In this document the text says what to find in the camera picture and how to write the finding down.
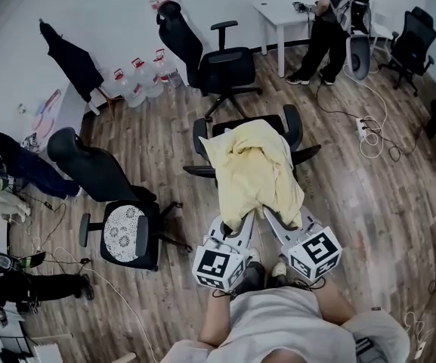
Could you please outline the black cushioned office chair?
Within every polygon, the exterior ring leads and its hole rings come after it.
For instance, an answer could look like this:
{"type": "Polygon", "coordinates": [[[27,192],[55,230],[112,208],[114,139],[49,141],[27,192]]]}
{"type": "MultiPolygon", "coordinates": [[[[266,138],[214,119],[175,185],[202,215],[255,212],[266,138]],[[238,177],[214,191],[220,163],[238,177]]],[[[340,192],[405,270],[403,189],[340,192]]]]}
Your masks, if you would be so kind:
{"type": "Polygon", "coordinates": [[[129,268],[157,271],[159,248],[162,242],[175,245],[190,253],[191,246],[165,236],[165,218],[183,203],[172,201],[160,209],[157,196],[145,187],[133,185],[116,158],[99,147],[86,146],[75,130],[66,127],[55,132],[47,144],[48,157],[93,200],[107,205],[101,222],[92,222],[91,214],[84,213],[79,227],[79,243],[88,246],[88,234],[99,231],[100,255],[106,261],[129,268]],[[144,215],[138,220],[135,254],[132,262],[119,262],[107,251],[104,243],[104,225],[113,210],[119,206],[135,206],[144,215]]]}

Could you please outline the white folding chair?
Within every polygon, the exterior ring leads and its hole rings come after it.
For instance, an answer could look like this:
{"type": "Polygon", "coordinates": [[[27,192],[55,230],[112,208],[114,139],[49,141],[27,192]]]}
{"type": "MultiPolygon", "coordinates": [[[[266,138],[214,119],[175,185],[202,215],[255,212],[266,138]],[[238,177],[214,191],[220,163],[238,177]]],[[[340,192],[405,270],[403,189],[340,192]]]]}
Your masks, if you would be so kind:
{"type": "Polygon", "coordinates": [[[378,11],[372,13],[371,20],[371,36],[372,36],[372,51],[380,50],[386,53],[389,52],[389,44],[393,40],[392,31],[385,25],[387,17],[378,11]]]}

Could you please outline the white patterned seat cushion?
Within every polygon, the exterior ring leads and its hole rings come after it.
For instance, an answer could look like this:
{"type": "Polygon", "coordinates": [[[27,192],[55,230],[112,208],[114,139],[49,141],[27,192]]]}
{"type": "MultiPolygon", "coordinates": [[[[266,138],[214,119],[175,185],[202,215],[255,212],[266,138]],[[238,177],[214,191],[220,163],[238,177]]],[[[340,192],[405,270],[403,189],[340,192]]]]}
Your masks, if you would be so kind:
{"type": "Polygon", "coordinates": [[[138,233],[138,220],[144,213],[135,206],[119,206],[104,225],[104,243],[110,255],[119,262],[132,262],[138,233]]]}

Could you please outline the person's left forearm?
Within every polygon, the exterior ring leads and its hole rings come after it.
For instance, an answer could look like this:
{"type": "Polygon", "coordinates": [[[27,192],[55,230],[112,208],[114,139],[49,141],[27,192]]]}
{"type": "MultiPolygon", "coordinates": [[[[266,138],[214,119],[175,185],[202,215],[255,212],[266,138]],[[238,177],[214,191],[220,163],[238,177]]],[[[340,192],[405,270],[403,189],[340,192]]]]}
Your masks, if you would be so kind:
{"type": "Polygon", "coordinates": [[[212,290],[198,340],[218,348],[230,333],[230,295],[212,290]]]}

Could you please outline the white table with grey side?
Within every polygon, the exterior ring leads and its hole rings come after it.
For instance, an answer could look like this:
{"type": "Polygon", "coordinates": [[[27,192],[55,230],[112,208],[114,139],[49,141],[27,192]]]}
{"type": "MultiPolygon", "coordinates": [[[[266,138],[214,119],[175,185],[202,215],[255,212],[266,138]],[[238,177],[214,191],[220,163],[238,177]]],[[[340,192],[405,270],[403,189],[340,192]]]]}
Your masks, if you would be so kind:
{"type": "Polygon", "coordinates": [[[86,113],[88,105],[81,96],[77,93],[76,89],[70,83],[64,88],[58,88],[61,92],[60,98],[49,110],[45,110],[44,100],[29,116],[26,117],[26,125],[23,133],[23,137],[20,139],[20,143],[24,138],[32,133],[36,133],[36,130],[32,129],[32,120],[34,116],[39,113],[43,113],[45,117],[54,117],[54,126],[51,132],[44,138],[37,136],[39,141],[39,151],[35,152],[41,154],[46,151],[46,147],[50,137],[60,129],[70,127],[79,133],[83,121],[83,116],[86,113]]]}

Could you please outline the black hanging coat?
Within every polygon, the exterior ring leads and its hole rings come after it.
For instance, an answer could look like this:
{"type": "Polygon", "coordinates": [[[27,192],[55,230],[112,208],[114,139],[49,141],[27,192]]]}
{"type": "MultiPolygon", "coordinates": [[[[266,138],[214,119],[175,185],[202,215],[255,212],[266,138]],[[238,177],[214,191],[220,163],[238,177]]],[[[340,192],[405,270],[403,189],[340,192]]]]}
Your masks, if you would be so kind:
{"type": "Polygon", "coordinates": [[[78,94],[89,103],[91,93],[104,83],[90,54],[65,40],[42,19],[39,19],[39,30],[48,44],[48,56],[55,60],[78,94]]]}

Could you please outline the black wide-back office chair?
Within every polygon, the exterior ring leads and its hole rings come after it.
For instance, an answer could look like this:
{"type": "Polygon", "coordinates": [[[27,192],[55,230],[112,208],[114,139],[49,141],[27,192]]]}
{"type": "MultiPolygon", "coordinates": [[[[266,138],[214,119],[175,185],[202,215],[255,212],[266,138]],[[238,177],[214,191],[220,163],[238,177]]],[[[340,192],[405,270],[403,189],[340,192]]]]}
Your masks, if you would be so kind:
{"type": "MultiPolygon", "coordinates": [[[[245,119],[232,120],[225,123],[218,123],[212,127],[212,137],[222,135],[229,132],[244,123],[262,119],[275,129],[289,144],[292,158],[292,171],[295,178],[296,166],[314,157],[321,149],[321,145],[317,144],[302,150],[298,150],[303,139],[303,125],[300,114],[295,105],[285,104],[283,106],[288,130],[286,131],[283,122],[279,115],[254,116],[245,119]]],[[[195,151],[208,163],[210,163],[206,150],[200,141],[200,138],[208,138],[207,122],[204,118],[196,120],[193,124],[193,144],[195,151]]]]}

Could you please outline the pale yellow clothes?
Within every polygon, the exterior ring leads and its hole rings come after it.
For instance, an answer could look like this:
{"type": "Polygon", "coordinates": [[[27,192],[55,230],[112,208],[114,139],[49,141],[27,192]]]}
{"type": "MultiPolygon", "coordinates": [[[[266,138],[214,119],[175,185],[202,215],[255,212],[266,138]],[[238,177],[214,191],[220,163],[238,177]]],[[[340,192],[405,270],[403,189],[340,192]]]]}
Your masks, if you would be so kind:
{"type": "Polygon", "coordinates": [[[293,175],[289,144],[262,119],[214,138],[201,137],[218,181],[221,218],[233,230],[252,210],[267,206],[288,226],[302,226],[305,194],[293,175]]]}

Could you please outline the small white table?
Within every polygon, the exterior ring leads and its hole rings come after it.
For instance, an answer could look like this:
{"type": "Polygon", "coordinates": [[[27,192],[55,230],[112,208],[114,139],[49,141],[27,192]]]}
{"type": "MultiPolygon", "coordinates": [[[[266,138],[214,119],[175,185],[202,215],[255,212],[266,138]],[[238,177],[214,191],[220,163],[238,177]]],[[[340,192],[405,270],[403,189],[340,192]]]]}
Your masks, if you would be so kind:
{"type": "Polygon", "coordinates": [[[258,13],[261,33],[261,53],[267,54],[268,28],[272,28],[277,37],[277,74],[285,76],[285,34],[288,28],[298,30],[298,41],[309,40],[314,15],[299,13],[291,2],[256,2],[253,8],[258,13]]]}

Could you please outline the person's dark trousers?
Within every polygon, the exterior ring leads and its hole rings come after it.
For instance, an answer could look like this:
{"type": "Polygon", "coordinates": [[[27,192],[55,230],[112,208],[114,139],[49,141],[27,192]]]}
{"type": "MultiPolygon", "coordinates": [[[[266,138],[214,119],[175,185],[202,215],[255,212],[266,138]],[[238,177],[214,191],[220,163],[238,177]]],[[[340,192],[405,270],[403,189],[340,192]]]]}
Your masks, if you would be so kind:
{"type": "Polygon", "coordinates": [[[302,281],[291,282],[287,274],[272,278],[271,274],[267,276],[267,272],[261,263],[250,262],[243,273],[243,279],[231,294],[231,299],[237,298],[239,295],[248,292],[255,292],[266,289],[274,289],[280,287],[294,287],[301,290],[312,291],[312,288],[302,281]]]}

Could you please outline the pink flat box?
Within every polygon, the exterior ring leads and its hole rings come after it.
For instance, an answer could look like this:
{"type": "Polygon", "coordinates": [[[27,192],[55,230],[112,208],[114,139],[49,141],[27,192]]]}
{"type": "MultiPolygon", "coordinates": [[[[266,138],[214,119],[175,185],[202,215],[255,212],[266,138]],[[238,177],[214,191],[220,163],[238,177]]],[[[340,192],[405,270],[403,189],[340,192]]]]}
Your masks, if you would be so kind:
{"type": "Polygon", "coordinates": [[[45,110],[51,109],[51,107],[57,102],[57,100],[60,98],[61,92],[59,89],[55,90],[54,93],[51,95],[51,97],[45,102],[45,110]]]}

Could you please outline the person's white t-shirt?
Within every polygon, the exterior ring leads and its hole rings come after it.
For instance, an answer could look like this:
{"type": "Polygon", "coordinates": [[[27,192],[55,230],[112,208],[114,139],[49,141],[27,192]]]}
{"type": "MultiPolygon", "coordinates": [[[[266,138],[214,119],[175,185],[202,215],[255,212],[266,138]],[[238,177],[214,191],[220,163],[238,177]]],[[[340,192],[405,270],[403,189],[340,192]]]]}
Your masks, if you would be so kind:
{"type": "Polygon", "coordinates": [[[410,339],[387,312],[361,312],[336,325],[323,318],[312,292],[280,287],[238,296],[220,346],[182,340],[161,363],[264,363],[273,352],[302,363],[359,363],[357,342],[363,339],[371,341],[381,363],[407,362],[410,339]]]}

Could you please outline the person's right forearm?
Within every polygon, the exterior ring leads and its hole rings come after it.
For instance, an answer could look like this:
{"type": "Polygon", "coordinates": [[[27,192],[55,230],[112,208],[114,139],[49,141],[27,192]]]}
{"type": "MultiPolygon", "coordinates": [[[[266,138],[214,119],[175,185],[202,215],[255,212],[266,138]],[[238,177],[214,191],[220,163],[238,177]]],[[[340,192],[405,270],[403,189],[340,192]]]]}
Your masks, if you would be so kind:
{"type": "Polygon", "coordinates": [[[320,289],[315,290],[314,295],[325,321],[342,326],[357,314],[355,308],[331,279],[327,280],[320,289]]]}

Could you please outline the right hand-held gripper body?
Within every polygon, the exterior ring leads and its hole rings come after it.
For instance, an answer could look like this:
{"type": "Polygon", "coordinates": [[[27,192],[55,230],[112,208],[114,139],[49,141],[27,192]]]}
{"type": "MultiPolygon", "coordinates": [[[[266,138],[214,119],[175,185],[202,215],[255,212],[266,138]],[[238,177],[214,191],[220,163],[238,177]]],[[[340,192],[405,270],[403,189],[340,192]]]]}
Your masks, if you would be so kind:
{"type": "Polygon", "coordinates": [[[342,247],[330,227],[319,222],[293,229],[280,223],[279,241],[288,266],[307,281],[323,277],[339,264],[342,255],[342,247]]]}

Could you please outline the black tall headrest office chair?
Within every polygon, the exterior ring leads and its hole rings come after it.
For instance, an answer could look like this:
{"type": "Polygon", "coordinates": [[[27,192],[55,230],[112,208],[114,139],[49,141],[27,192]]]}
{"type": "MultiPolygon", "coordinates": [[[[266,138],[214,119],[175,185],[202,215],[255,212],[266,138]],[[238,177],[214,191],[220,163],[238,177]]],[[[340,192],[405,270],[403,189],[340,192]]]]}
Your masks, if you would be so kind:
{"type": "Polygon", "coordinates": [[[212,121],[211,115],[229,100],[242,117],[245,112],[235,96],[243,93],[262,93],[255,82],[255,63],[252,52],[247,47],[226,48],[226,29],[238,25],[235,20],[216,23],[211,30],[218,31],[219,49],[205,53],[203,44],[187,24],[181,12],[181,6],[167,1],[157,10],[156,23],[159,37],[164,45],[186,67],[187,82],[192,88],[201,91],[202,96],[216,94],[218,99],[206,112],[206,122],[212,121]]]}

